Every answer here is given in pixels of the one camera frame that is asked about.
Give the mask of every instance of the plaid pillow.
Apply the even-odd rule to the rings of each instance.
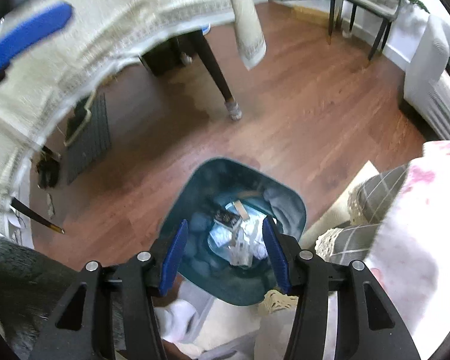
[[[358,206],[370,224],[379,224],[387,214],[407,175],[407,165],[369,178],[358,189]]]
[[[334,228],[319,237],[315,250],[325,261],[347,266],[353,260],[364,260],[379,225],[357,225]]]

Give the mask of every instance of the dark teal trash bin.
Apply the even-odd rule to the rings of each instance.
[[[209,247],[214,221],[207,209],[210,200],[225,207],[240,199],[243,204],[277,219],[281,231],[300,238],[307,218],[299,195],[278,181],[227,158],[201,164],[180,192],[165,218],[160,237],[176,231],[188,220],[188,241],[178,271],[213,296],[237,306],[261,302],[276,286],[268,258],[253,259],[248,269],[231,266]]]

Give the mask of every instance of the white tablecloth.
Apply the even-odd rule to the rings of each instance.
[[[0,84],[0,233],[23,166],[73,105],[105,77],[180,33],[235,22],[247,68],[265,54],[252,0],[32,0],[7,15],[1,32],[52,5],[74,7],[71,23],[13,61]]]

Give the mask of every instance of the gray chair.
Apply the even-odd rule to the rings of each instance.
[[[396,4],[393,4],[391,7],[385,4],[381,4],[380,2],[372,2],[369,0],[347,0],[353,4],[352,8],[352,15],[350,18],[350,28],[349,31],[352,31],[353,28],[353,22],[355,21],[355,13],[356,13],[356,7],[361,7],[363,9],[366,9],[368,12],[372,12],[373,14],[377,15],[378,17],[382,18],[382,25],[380,26],[380,29],[377,33],[377,37],[375,38],[375,42],[373,43],[372,49],[368,53],[368,61],[371,61],[373,55],[377,51],[378,45],[380,43],[380,40],[383,36],[382,41],[382,51],[385,47],[385,44],[387,43],[388,35],[390,33],[390,28],[392,27],[392,23],[395,21],[395,19],[398,16],[398,11],[400,7],[401,0],[397,0]],[[334,13],[335,13],[335,0],[330,0],[330,17],[329,17],[329,24],[328,24],[328,36],[329,36],[329,43],[332,37],[332,28],[334,25]]]

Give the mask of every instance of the gray plaid cushion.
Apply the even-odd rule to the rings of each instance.
[[[369,178],[358,190],[359,208],[370,224],[378,224],[392,205],[407,175],[407,165]]]
[[[379,225],[349,226],[335,240],[329,261],[348,266],[353,260],[364,260],[372,245]]]

